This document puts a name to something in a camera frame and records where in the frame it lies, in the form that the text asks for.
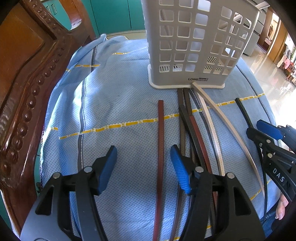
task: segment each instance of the human hand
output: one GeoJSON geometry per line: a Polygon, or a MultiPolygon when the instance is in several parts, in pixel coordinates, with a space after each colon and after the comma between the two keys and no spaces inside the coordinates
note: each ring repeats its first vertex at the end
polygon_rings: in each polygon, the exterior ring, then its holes
{"type": "Polygon", "coordinates": [[[281,194],[281,197],[279,199],[279,204],[276,208],[276,219],[282,220],[285,215],[285,208],[289,204],[286,197],[281,194]]]}

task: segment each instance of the metal screw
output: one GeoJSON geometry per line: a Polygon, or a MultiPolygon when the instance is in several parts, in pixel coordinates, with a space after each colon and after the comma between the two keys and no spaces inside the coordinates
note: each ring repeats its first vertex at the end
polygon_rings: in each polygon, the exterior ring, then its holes
{"type": "Polygon", "coordinates": [[[57,178],[59,178],[61,176],[61,174],[59,173],[59,172],[55,172],[53,175],[52,175],[52,177],[54,178],[54,179],[57,179],[57,178]]]}
{"type": "Polygon", "coordinates": [[[85,171],[86,173],[90,173],[90,172],[92,171],[92,167],[85,167],[85,168],[84,168],[84,171],[85,171]]]}
{"type": "Polygon", "coordinates": [[[234,179],[235,175],[232,172],[227,173],[227,177],[230,179],[234,179]]]}
{"type": "Polygon", "coordinates": [[[203,168],[202,167],[196,167],[195,171],[198,173],[202,173],[203,172],[203,168]]]}

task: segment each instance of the white laundry basket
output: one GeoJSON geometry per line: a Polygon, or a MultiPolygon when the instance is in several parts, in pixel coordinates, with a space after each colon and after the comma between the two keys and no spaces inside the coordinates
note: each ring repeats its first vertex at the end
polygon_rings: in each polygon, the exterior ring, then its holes
{"type": "Polygon", "coordinates": [[[156,89],[223,88],[254,30],[247,0],[141,0],[149,83],[156,89]]]}

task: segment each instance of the blue gripper pad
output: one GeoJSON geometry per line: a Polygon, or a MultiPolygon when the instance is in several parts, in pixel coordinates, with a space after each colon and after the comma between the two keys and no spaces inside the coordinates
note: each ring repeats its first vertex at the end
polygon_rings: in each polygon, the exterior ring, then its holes
{"type": "Polygon", "coordinates": [[[264,120],[257,121],[257,129],[275,140],[283,139],[281,131],[276,126],[273,126],[264,120]]]}
{"type": "Polygon", "coordinates": [[[170,149],[170,158],[172,160],[180,187],[186,194],[190,194],[190,176],[194,170],[193,162],[181,155],[181,152],[177,145],[173,145],[170,149]]]}
{"type": "Polygon", "coordinates": [[[111,146],[106,156],[96,159],[93,164],[97,179],[98,192],[101,194],[108,185],[111,173],[117,160],[117,149],[111,146]]]}

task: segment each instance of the carved wooden armrest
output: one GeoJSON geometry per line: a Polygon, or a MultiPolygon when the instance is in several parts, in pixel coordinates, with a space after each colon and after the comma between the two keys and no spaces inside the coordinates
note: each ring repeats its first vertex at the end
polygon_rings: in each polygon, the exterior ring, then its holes
{"type": "Polygon", "coordinates": [[[0,25],[0,189],[16,233],[36,200],[34,165],[48,100],[73,53],[95,34],[80,0],[60,0],[72,30],[39,0],[21,0],[0,25]]]}

